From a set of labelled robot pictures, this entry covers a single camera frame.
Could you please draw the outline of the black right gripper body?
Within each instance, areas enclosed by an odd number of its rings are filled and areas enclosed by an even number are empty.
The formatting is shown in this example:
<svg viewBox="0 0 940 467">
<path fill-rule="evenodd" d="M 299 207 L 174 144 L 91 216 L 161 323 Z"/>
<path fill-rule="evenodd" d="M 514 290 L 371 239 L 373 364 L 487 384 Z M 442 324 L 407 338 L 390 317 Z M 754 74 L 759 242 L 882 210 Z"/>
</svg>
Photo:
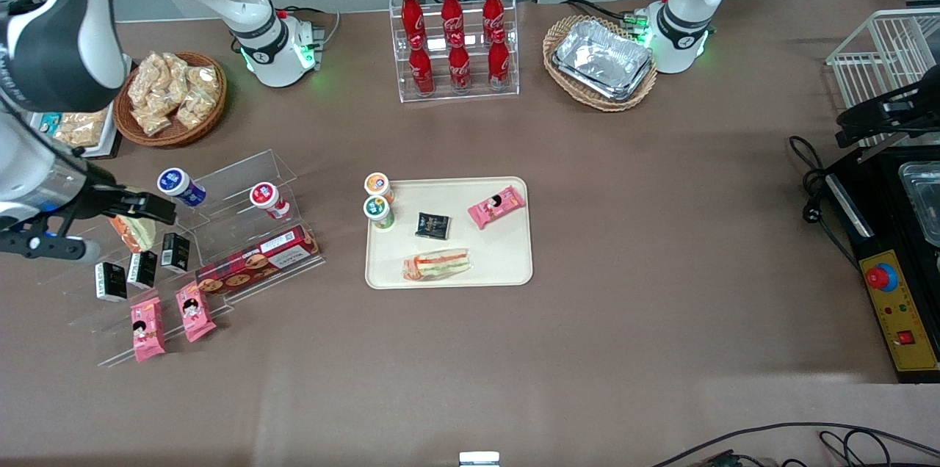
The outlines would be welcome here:
<svg viewBox="0 0 940 467">
<path fill-rule="evenodd" d="M 58 209 L 56 217 L 62 222 L 57 234 L 66 234 L 75 220 L 87 220 L 107 212 L 120 202 L 120 187 L 107 170 L 90 170 L 79 193 L 66 206 Z"/>
</svg>

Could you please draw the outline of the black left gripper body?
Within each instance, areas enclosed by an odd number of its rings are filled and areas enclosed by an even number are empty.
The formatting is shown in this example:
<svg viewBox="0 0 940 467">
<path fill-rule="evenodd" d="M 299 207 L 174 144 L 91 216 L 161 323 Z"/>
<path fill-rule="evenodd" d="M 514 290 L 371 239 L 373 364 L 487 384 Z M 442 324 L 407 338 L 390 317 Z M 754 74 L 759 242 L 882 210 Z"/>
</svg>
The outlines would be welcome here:
<svg viewBox="0 0 940 467">
<path fill-rule="evenodd" d="M 923 76 L 914 96 L 916 117 L 912 120 L 914 131 L 930 133 L 939 131 L 939 79 L 938 76 Z"/>
</svg>

